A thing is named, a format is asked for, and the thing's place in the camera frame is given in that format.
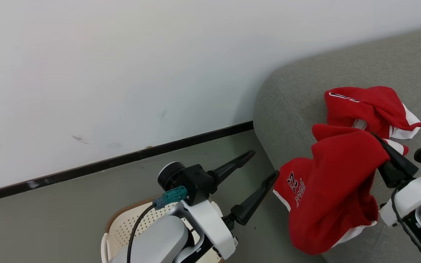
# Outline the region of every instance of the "sofa cushion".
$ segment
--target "sofa cushion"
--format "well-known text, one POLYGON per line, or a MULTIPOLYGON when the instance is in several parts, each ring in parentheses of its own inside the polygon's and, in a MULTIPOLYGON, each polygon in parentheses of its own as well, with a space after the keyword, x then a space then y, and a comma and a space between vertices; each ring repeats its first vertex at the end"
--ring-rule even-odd
MULTIPOLYGON (((376 85, 393 88, 421 120, 421 31, 308 58, 272 73, 256 100, 254 129, 274 167, 311 157, 316 142, 311 126, 326 123, 324 91, 376 85)), ((413 160, 421 148, 421 130, 411 140, 396 141, 409 147, 407 157, 413 160)), ((371 193, 381 204, 392 190, 376 175, 371 193)), ((331 263, 421 262, 402 228, 387 227, 381 220, 323 256, 331 263)))

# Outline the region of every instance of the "cable connector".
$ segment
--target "cable connector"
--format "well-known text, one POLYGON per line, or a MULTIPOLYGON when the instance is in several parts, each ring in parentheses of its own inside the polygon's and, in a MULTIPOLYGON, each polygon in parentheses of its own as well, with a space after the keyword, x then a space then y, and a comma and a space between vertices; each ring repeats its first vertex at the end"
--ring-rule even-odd
POLYGON ((153 203, 156 203, 157 206, 155 207, 156 210, 164 208, 165 205, 174 202, 180 202, 181 200, 185 199, 187 196, 187 190, 184 186, 178 186, 172 190, 169 190, 163 194, 162 197, 154 199, 153 203))

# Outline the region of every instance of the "white plastic basket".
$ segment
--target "white plastic basket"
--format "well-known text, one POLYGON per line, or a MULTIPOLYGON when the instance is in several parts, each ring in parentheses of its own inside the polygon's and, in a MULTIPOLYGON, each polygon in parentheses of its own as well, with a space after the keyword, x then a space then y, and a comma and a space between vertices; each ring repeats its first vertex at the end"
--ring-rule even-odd
MULTIPOLYGON (((101 244, 101 255, 102 263, 107 263, 109 260, 115 257, 115 255, 123 247, 129 244, 129 238, 131 235, 132 228, 136 223, 137 218, 144 212, 150 205, 152 205, 154 198, 144 200, 139 203, 127 206, 120 211, 116 212, 107 223, 106 233, 103 235, 101 244)), ((162 209, 149 211, 142 219, 139 227, 136 230, 135 236, 140 235, 144 232, 155 220, 165 215, 176 203, 171 203, 162 209)), ((216 208, 219 215, 222 217, 222 212, 219 206, 212 202, 212 205, 216 208)), ((186 219, 182 219, 185 225, 192 229, 192 226, 187 222, 186 219)), ((194 241, 199 240, 199 235, 196 231, 193 231, 194 241)), ((210 249, 202 258, 199 259, 198 263, 223 263, 224 259, 220 258, 217 253, 210 249)))

